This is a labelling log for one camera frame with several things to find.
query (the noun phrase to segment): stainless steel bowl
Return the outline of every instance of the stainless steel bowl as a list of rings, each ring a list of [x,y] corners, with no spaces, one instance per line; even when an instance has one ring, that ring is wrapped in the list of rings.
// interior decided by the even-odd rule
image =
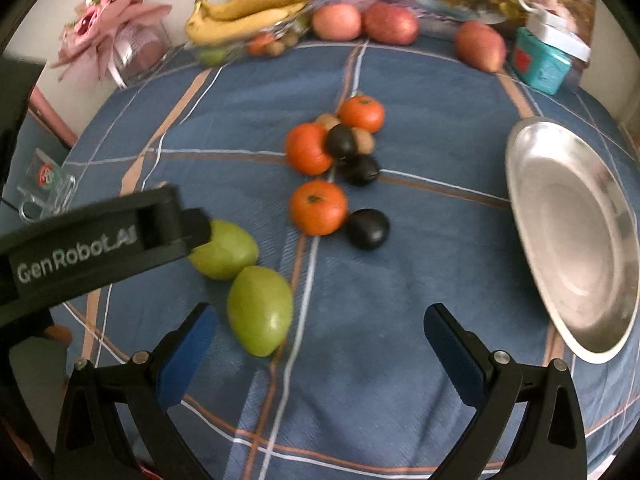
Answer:
[[[609,361],[638,310],[634,210],[598,154],[548,119],[513,127],[506,172],[520,239],[549,316],[580,359]]]

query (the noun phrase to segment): blue tablecloth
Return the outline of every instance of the blue tablecloth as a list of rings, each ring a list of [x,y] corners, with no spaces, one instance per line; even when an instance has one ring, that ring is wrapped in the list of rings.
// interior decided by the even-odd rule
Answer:
[[[286,133],[356,90],[386,108],[376,134],[383,176],[364,189],[343,186],[351,210],[378,208],[391,220],[388,243],[372,253],[340,233],[300,235],[287,211],[306,178],[284,162]],[[428,478],[473,413],[422,332],[425,307],[441,301],[489,349],[529,364],[564,357],[593,469],[640,415],[640,321],[622,352],[598,366],[577,359],[550,326],[504,173],[508,133],[530,115],[588,142],[640,210],[634,152],[599,102],[583,91],[540,94],[507,68],[478,72],[445,41],[309,42],[278,59],[204,73],[178,55],[156,78],[114,94],[82,134],[65,163],[79,179],[74,206],[175,184],[184,206],[256,238],[259,263],[292,282],[294,322],[281,351],[248,355],[224,319],[229,283],[204,278],[185,259],[58,307],[56,320],[74,330],[70,366],[80,354],[103,366],[153,348],[209,301],[222,323],[170,415],[214,478]],[[521,414],[486,475],[499,468]]]

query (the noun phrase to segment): blue gripper pad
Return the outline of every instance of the blue gripper pad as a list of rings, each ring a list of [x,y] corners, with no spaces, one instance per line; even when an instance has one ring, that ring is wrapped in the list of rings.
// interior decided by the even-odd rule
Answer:
[[[163,410],[182,400],[213,340],[217,322],[213,307],[205,308],[167,359],[156,384],[156,400]]]
[[[424,335],[462,402],[474,408],[484,405],[487,392],[482,369],[433,305],[424,313]]]

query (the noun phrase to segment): pink fruit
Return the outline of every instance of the pink fruit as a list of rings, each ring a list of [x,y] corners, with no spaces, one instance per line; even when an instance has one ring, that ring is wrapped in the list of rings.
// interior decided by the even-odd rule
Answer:
[[[418,37],[420,26],[409,9],[377,2],[364,13],[364,30],[380,43],[408,45]]]
[[[502,36],[489,25],[475,20],[463,23],[455,43],[458,59],[473,68],[495,73],[504,65],[507,47]]]
[[[360,11],[348,4],[329,4],[317,10],[313,17],[314,32],[321,40],[349,41],[362,31]]]

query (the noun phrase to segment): bolt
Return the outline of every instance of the bolt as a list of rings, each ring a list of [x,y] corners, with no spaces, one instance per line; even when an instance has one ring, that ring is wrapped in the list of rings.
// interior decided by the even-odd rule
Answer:
[[[509,361],[511,361],[511,356],[504,350],[497,350],[494,352],[494,359],[495,362],[500,363],[501,365],[505,365]]]
[[[74,368],[80,371],[86,366],[87,363],[88,361],[84,357],[81,357],[78,359],[78,361],[75,362]]]
[[[554,359],[554,367],[559,372],[565,372],[566,371],[566,363],[564,361],[562,361],[562,359]]]
[[[133,354],[131,360],[137,365],[143,365],[144,363],[149,361],[149,352],[147,352],[146,350],[138,350],[135,354]]]

